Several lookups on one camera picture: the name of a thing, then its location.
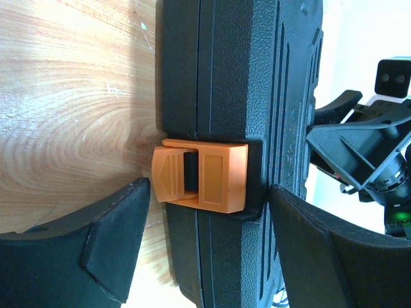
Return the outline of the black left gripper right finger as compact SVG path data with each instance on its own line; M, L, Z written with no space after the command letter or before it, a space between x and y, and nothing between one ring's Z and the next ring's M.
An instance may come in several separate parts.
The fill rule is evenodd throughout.
M410 241L270 188L276 248L291 307L410 307Z

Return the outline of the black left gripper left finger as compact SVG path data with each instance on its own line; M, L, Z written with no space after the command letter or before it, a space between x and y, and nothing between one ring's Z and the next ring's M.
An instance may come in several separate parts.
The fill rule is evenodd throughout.
M1 235L2 307L121 307L128 299L150 203L140 178L22 233Z

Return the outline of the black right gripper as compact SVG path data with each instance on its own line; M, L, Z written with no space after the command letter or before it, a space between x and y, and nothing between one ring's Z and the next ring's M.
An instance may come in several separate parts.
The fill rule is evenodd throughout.
M410 142L410 100L366 106L362 97L345 90L316 109L314 124L335 125L311 127L307 141L360 201L402 206L410 201L410 157L401 154Z

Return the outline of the black plastic tool case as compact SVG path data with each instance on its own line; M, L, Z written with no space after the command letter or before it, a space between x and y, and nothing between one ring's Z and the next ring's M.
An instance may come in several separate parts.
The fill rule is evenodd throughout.
M196 307L270 307L283 276L268 204L305 197L322 1L161 1L166 134L152 183L175 280Z

